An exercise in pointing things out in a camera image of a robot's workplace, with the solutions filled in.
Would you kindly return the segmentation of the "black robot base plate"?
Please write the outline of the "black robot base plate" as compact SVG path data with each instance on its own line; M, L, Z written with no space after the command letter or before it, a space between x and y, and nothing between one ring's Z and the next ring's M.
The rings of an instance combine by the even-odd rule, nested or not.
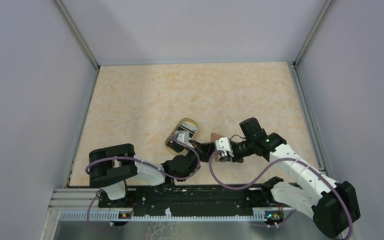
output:
M243 190L220 185L136 185L127 187L121 199L111 200L105 192L98 199L99 208L133 208L135 217L163 216L166 209L173 217L250 217L254 209L280 209L261 184Z

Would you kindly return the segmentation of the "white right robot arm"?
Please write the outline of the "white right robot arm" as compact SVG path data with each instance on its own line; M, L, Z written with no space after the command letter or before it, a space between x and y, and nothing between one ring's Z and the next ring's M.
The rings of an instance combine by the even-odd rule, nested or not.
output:
M355 187L348 181L342 183L328 177L305 161L287 141L273 132L267 134L255 117L239 124L244 140L230 144L233 157L251 155L263 157L270 167L284 171L296 184L282 179L262 191L261 199L267 206L286 204L313 220L326 237L334 239L343 232L349 240L354 222L361 217Z

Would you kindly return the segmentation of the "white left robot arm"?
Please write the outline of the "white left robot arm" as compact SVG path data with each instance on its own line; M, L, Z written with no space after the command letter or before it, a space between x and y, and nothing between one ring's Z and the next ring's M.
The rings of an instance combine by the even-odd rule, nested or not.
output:
M130 193L126 190L127 179L137 178L152 187L168 180L184 182L197 173L201 163L209 161L215 150L214 143L196 140L183 142L171 139L168 145L187 153L156 164L136 155L134 145L130 143L91 151L89 164L85 168L90 187L101 189L112 203L124 207L130 200Z

